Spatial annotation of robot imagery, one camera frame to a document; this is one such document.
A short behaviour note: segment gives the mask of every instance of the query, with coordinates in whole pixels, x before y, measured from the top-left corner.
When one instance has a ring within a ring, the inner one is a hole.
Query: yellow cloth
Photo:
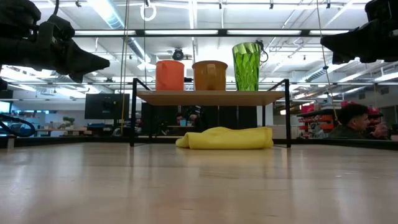
[[[274,145],[271,128],[231,130],[211,128],[202,133],[187,133],[175,143],[190,149],[264,149]]]

